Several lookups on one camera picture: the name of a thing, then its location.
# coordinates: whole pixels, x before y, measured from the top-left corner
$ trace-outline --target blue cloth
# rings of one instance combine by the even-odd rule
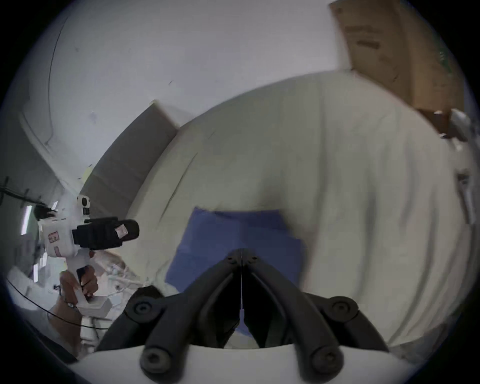
[[[295,285],[303,265],[303,244],[288,234],[279,211],[209,212],[195,208],[165,281],[183,292],[230,251],[249,248]],[[248,334],[241,321],[237,330]]]

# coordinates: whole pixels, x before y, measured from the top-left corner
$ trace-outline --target cardboard box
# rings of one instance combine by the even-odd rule
[[[347,41],[353,69],[427,118],[438,111],[448,117],[451,108],[463,110],[464,80],[458,64],[410,5],[400,0],[338,0],[330,8]]]

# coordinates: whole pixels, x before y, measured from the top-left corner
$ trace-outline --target human hand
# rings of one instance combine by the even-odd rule
[[[98,283],[95,276],[95,270],[91,265],[87,265],[85,268],[85,273],[81,279],[82,287],[78,284],[77,279],[70,271],[60,272],[60,285],[61,285],[61,295],[64,297],[67,303],[76,305],[78,300],[75,296],[75,289],[82,288],[82,292],[87,297],[92,297],[92,295],[98,291]]]

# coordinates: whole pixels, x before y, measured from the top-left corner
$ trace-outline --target label sticker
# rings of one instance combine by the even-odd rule
[[[60,240],[60,236],[58,232],[53,232],[48,234],[48,241],[50,243],[54,243],[56,241]]]
[[[128,231],[123,224],[115,228],[115,231],[117,232],[117,236],[119,237],[119,239],[128,235]]]

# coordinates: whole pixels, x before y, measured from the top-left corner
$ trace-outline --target white bedsheet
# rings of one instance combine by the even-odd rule
[[[476,175],[468,152],[375,84],[293,78],[185,125],[131,206],[140,237],[118,252],[171,294],[165,273],[195,206],[281,209],[308,249],[301,288],[352,297],[392,346],[440,324],[476,271],[456,168]]]

